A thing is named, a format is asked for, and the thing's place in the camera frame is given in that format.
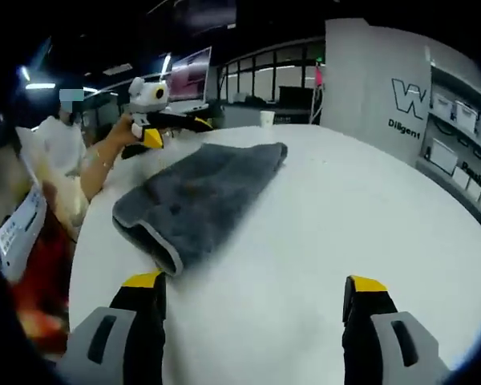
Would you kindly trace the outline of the person's left hand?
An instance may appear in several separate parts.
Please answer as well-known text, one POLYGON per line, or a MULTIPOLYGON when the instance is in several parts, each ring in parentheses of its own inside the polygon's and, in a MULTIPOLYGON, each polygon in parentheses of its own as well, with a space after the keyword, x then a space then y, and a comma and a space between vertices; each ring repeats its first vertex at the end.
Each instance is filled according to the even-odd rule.
POLYGON ((134 121, 132 116, 129 114, 123 114, 115 124, 113 131, 115 141, 120 146, 126 146, 129 144, 134 144, 139 142, 139 138, 134 135, 132 131, 132 125, 134 121))

